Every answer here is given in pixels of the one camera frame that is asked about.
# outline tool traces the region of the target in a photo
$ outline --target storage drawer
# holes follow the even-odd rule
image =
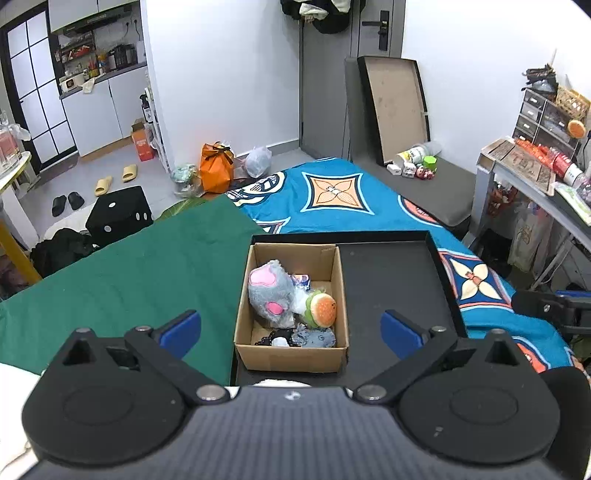
[[[532,137],[535,135],[535,131],[537,130],[538,126],[535,124],[531,118],[527,118],[526,116],[520,115],[517,119],[517,127],[523,130],[525,133],[530,134]]]
[[[525,91],[525,95],[523,97],[524,102],[529,103],[532,106],[535,106],[536,108],[539,108],[540,110],[542,110],[544,108],[544,104],[546,102],[546,99],[534,92],[532,92],[531,90],[526,90]]]
[[[542,116],[541,124],[546,129],[556,135],[559,139],[568,143],[571,147],[577,145],[577,139],[572,138],[567,130],[570,118],[554,105],[548,103]]]
[[[537,108],[534,108],[529,103],[523,103],[521,105],[521,115],[525,115],[527,118],[531,118],[534,122],[538,122],[542,115],[542,112]]]
[[[528,142],[531,142],[531,143],[534,142],[534,137],[528,135],[527,133],[525,133],[523,130],[520,130],[519,128],[516,128],[515,130],[513,130],[513,138],[520,138],[522,140],[527,140]]]

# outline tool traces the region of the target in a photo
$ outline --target green plush toy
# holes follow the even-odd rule
[[[297,288],[291,309],[311,329],[329,328],[336,320],[336,302],[321,290],[306,292]]]

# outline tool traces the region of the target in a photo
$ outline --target cardboard box lid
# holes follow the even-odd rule
[[[427,104],[415,60],[358,58],[375,158],[384,165],[414,144],[430,140]]]

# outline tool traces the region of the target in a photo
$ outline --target blue plush toy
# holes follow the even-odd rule
[[[333,331],[329,328],[317,328],[310,330],[303,323],[299,323],[291,336],[291,341],[296,345],[308,348],[331,348],[336,344]]]

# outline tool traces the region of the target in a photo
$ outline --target door handle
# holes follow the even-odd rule
[[[388,51],[388,34],[390,32],[390,10],[380,10],[379,21],[361,22],[364,27],[379,27],[379,44],[378,48],[382,51]]]

